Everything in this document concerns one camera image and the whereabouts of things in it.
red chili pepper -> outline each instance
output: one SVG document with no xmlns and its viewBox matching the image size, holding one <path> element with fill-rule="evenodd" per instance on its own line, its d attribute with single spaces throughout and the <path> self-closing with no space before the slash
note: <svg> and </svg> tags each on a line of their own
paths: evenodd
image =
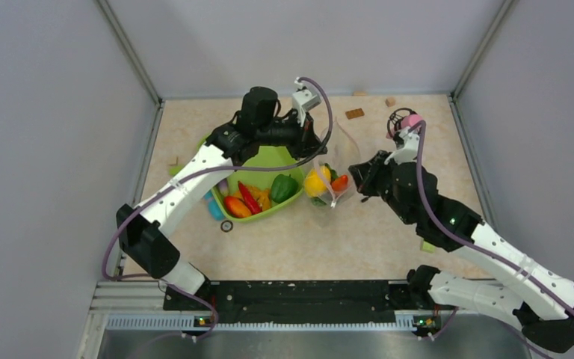
<svg viewBox="0 0 574 359">
<path fill-rule="evenodd" d="M 261 206 L 259 206 L 258 202 L 252 197 L 250 190 L 241 181 L 238 181 L 238 190 L 241 192 L 245 206 L 250 209 L 252 215 L 262 212 Z"/>
</svg>

yellow bell pepper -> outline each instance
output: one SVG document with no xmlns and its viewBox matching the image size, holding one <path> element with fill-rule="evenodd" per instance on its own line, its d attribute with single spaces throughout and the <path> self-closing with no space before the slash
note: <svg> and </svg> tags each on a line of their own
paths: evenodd
<svg viewBox="0 0 574 359">
<path fill-rule="evenodd" d="M 261 206 L 263 212 L 271 208 L 271 200 L 269 199 L 269 193 L 267 193 L 266 191 L 261 192 L 261 197 L 259 197 L 257 202 Z"/>
<path fill-rule="evenodd" d="M 327 166 L 321 166 L 320 172 L 324 176 L 328 183 L 331 183 L 331 170 Z M 319 197 L 321 194 L 327 191 L 327 187 L 322 182 L 322 179 L 318 175 L 315 168 L 312 168 L 307 174 L 303 182 L 303 188 L 309 197 Z"/>
</svg>

wooden block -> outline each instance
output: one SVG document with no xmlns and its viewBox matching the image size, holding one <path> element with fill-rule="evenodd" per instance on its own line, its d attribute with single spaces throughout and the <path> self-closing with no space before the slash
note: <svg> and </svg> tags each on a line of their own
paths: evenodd
<svg viewBox="0 0 574 359">
<path fill-rule="evenodd" d="M 434 250 L 436 250 L 436 247 L 424 240 L 422 240 L 422 246 L 419 249 L 420 251 L 424 251 L 424 252 L 428 252 L 428 253 L 434 253 Z"/>
<path fill-rule="evenodd" d="M 179 156 L 171 157 L 171 158 L 168 160 L 168 165 L 169 165 L 169 166 L 177 166 L 178 164 L 179 164 Z"/>
<path fill-rule="evenodd" d="M 356 108 L 354 110 L 346 111 L 345 113 L 347 115 L 347 119 L 349 119 L 349 120 L 364 116 L 364 110 L 362 110 L 361 108 Z"/>
<path fill-rule="evenodd" d="M 386 99 L 386 106 L 392 107 L 394 105 L 395 105 L 395 98 L 394 97 L 389 97 Z"/>
</svg>

small wheel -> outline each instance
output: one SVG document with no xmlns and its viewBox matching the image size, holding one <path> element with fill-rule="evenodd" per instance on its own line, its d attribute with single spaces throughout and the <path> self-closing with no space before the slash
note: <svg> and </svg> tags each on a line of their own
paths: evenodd
<svg viewBox="0 0 574 359">
<path fill-rule="evenodd" d="M 232 230 L 232 228 L 234 228 L 234 224 L 229 219 L 226 219 L 225 221 L 221 222 L 221 230 L 223 232 L 229 232 L 230 230 Z"/>
</svg>

brown block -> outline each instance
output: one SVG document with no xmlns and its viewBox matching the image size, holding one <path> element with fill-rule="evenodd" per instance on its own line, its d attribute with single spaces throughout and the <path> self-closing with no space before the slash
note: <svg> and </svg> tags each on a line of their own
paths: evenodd
<svg viewBox="0 0 574 359">
<path fill-rule="evenodd" d="M 179 164 L 179 156 L 174 156 L 168 159 L 169 166 L 177 166 Z"/>
<path fill-rule="evenodd" d="M 358 118 L 364 116 L 364 110 L 361 108 L 356 108 L 354 110 L 346 111 L 347 119 L 351 120 L 354 118 Z"/>
<path fill-rule="evenodd" d="M 394 105 L 395 105 L 395 98 L 394 97 L 389 97 L 386 99 L 386 106 L 392 107 Z"/>
</svg>

